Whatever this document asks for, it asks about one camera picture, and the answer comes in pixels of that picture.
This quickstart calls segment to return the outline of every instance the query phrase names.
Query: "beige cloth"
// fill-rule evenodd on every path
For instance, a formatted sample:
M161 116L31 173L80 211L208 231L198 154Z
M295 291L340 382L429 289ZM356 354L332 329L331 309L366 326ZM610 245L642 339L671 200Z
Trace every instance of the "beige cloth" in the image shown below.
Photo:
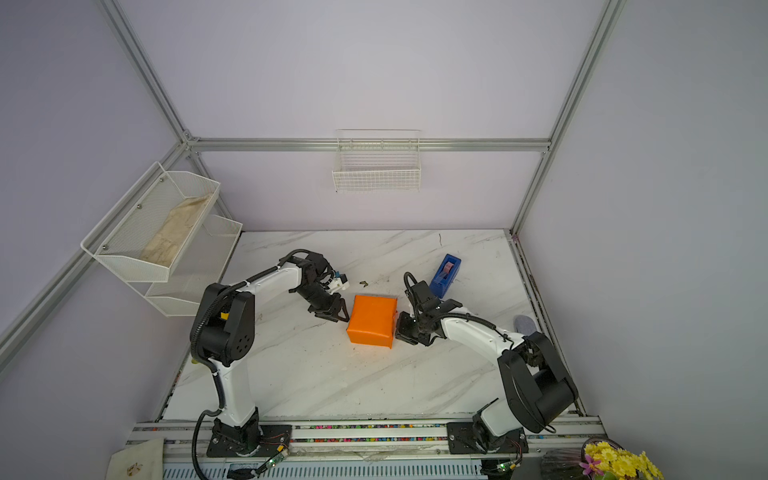
M163 226L147 243L139 258L156 265L170 266L209 199L210 194L187 198L170 209Z

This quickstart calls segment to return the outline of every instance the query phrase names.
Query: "orange box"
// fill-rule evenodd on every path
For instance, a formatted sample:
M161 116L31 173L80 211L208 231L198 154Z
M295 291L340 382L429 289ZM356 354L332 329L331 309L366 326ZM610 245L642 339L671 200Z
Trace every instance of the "orange box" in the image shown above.
M388 346L395 338L397 299L384 296L355 295L355 306L346 327L352 343Z

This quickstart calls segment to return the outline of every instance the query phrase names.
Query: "orange package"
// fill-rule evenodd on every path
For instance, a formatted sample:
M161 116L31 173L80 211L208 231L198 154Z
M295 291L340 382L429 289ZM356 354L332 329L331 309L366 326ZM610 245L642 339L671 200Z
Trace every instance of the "orange package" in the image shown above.
M355 306L346 333L352 343L388 346L395 338L397 299L355 295Z

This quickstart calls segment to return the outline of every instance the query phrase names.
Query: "gray marble vein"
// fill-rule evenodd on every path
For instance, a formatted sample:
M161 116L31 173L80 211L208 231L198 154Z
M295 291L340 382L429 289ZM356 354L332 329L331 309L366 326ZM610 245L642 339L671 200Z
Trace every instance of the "gray marble vein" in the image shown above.
M532 316L503 230L244 233L223 282L265 270L295 248L320 252L347 274L350 311L356 294L394 296L398 310L407 310L404 272L429 282L450 253L462 265L448 297L509 329L515 315ZM301 297L288 293L257 313L247 364L263 419L466 416L504 395L498 369L463 345L356 345L345 328L315 318ZM164 418L195 419L215 404L210 373L187 361Z

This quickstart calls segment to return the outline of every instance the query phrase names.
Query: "purple flower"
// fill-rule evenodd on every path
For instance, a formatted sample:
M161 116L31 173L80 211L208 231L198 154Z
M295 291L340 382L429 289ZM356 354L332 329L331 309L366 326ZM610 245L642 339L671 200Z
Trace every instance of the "purple flower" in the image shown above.
M579 462L578 464L578 466L584 469L584 475L588 477L592 472L597 473L598 475L605 475L605 472L598 468L598 465L600 465L600 460L593 460L589 455L585 455L585 457L587 459L587 463Z

